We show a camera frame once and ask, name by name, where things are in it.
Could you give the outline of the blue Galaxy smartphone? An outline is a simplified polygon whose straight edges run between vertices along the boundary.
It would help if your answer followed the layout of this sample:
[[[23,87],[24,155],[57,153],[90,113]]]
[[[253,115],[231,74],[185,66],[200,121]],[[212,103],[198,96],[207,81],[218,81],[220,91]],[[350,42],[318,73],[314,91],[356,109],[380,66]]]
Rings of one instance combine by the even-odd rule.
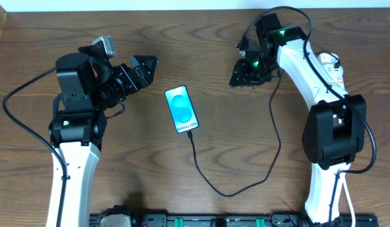
[[[164,92],[168,108],[178,134],[196,129],[199,122],[185,85]]]

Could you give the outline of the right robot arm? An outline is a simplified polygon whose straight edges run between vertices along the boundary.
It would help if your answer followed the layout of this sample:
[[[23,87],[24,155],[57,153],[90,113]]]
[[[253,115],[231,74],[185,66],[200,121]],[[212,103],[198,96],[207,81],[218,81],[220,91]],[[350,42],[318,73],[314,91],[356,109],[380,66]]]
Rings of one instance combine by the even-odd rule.
[[[284,27],[274,9],[257,16],[251,27],[259,44],[243,35],[237,49],[231,87],[259,86],[272,72],[287,73],[302,95],[309,113],[302,133],[302,147],[312,164],[309,195],[299,226],[343,226],[338,204],[348,194],[345,175],[365,137],[372,131],[366,122],[367,106],[361,95],[350,95],[344,85],[339,57],[313,52],[310,33],[298,26]]]

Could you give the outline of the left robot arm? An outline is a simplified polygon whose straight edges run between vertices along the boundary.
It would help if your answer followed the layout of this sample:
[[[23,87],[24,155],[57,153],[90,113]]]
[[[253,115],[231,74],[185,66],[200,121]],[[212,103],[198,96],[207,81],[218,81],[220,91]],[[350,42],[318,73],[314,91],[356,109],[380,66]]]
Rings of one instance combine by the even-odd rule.
[[[149,86],[158,64],[155,55],[133,55],[131,67],[113,66],[101,44],[59,58],[61,88],[49,125],[54,175],[47,226],[88,226],[91,192],[107,117],[105,110]]]

